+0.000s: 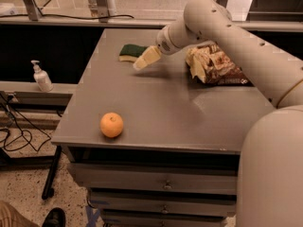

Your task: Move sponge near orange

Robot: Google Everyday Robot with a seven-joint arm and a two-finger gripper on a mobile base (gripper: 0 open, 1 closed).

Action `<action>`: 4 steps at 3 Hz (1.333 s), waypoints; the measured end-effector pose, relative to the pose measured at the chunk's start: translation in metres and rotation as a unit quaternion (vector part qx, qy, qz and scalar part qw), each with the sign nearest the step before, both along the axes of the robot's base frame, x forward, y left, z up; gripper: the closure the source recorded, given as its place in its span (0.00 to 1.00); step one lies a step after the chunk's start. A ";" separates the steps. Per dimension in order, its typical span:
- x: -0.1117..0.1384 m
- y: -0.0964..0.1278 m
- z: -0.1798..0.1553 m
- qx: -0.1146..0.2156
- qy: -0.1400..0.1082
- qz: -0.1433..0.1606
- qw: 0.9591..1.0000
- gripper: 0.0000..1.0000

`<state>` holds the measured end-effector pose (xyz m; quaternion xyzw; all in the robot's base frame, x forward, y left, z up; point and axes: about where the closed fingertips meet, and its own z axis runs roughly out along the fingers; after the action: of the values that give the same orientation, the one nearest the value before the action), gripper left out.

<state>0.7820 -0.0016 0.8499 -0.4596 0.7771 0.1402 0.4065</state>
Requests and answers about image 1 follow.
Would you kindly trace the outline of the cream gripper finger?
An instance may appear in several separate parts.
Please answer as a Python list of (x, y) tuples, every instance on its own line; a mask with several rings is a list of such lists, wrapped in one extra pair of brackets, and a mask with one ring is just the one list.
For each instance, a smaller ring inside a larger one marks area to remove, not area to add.
[(147, 64), (152, 64), (161, 59), (161, 51), (157, 46), (151, 45), (143, 52), (142, 57)]
[(145, 68), (147, 66), (147, 62), (142, 58), (142, 57), (139, 57), (133, 64), (133, 68), (137, 71)]

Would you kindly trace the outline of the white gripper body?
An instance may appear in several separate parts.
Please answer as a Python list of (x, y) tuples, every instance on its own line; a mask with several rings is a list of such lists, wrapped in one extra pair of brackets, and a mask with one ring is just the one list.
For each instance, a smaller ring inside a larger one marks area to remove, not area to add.
[(158, 32), (155, 42), (162, 54), (172, 55), (183, 48), (181, 41), (182, 27), (171, 24)]

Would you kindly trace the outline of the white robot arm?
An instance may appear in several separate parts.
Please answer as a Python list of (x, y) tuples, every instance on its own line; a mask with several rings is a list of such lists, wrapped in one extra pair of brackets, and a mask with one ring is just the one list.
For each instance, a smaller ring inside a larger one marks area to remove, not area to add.
[(303, 61), (234, 25), (215, 1), (189, 0), (134, 68), (203, 40), (217, 43), (276, 108), (243, 142), (237, 227), (303, 227)]

